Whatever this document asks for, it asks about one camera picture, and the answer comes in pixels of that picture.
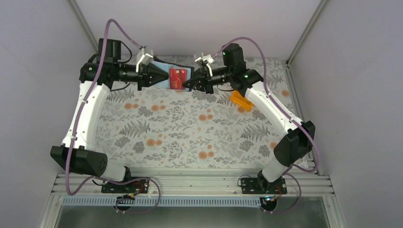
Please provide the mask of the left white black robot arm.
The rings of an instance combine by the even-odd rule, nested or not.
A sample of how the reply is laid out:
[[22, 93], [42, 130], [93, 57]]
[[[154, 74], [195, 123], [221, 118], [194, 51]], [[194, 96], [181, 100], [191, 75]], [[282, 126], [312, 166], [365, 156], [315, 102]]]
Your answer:
[[141, 47], [136, 64], [121, 61], [120, 40], [102, 38], [98, 52], [80, 69], [79, 100], [69, 130], [60, 146], [52, 146], [50, 156], [67, 173], [112, 180], [120, 192], [132, 187], [128, 168], [109, 161], [96, 152], [96, 131], [100, 112], [114, 82], [137, 83], [138, 90], [167, 80], [169, 74], [152, 63], [153, 51]]

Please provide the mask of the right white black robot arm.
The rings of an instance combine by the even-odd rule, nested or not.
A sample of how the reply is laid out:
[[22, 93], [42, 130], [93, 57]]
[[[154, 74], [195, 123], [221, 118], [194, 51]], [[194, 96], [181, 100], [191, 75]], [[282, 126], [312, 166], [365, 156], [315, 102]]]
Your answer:
[[297, 160], [312, 151], [315, 126], [311, 121], [304, 122], [294, 115], [269, 91], [264, 77], [256, 70], [247, 68], [239, 44], [231, 43], [224, 47], [222, 57], [224, 67], [216, 69], [211, 66], [214, 62], [211, 55], [196, 57], [195, 63], [199, 69], [183, 86], [212, 94], [213, 86], [229, 83], [232, 89], [253, 103], [280, 130], [283, 138], [273, 150], [274, 158], [258, 173], [258, 189], [262, 193], [270, 193], [276, 181]]

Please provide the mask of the black card holder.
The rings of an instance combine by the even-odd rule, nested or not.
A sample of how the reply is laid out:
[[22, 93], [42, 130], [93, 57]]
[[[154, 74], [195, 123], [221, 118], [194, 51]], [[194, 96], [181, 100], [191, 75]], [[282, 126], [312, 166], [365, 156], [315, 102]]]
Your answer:
[[183, 83], [193, 77], [193, 66], [171, 63], [157, 57], [154, 57], [152, 63], [168, 74], [168, 79], [155, 84], [153, 87], [171, 89], [182, 92], [192, 91], [191, 88], [184, 87]]

